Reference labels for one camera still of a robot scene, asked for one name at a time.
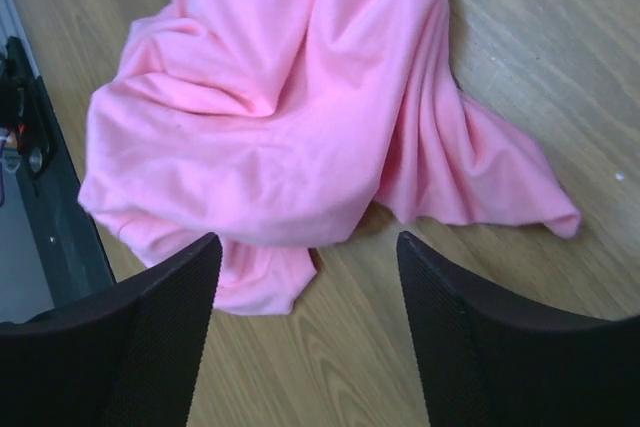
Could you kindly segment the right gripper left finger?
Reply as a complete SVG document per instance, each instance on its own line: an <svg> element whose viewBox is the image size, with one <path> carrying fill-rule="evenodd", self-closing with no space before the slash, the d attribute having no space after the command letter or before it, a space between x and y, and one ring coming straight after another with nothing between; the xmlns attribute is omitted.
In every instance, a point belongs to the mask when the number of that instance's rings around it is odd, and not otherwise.
<svg viewBox="0 0 640 427"><path fill-rule="evenodd" d="M100 293L2 323L2 425L186 425L221 257L207 234Z"/></svg>

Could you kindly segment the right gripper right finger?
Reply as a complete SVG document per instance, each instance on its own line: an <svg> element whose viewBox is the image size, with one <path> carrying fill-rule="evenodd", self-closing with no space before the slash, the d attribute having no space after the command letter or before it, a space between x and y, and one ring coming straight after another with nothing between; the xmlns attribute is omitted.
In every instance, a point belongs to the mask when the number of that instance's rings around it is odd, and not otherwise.
<svg viewBox="0 0 640 427"><path fill-rule="evenodd" d="M434 426L635 426L639 320L516 294L398 236L404 304Z"/></svg>

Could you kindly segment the pink t shirt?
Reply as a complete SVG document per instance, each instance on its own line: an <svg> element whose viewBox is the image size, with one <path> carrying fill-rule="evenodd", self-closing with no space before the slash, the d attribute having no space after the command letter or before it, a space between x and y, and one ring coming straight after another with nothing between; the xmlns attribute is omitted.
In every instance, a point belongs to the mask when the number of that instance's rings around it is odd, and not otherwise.
<svg viewBox="0 0 640 427"><path fill-rule="evenodd" d="M147 266L218 235L237 315L289 313L372 202L573 236L541 150L449 57L448 0L170 0L91 97L80 204Z"/></svg>

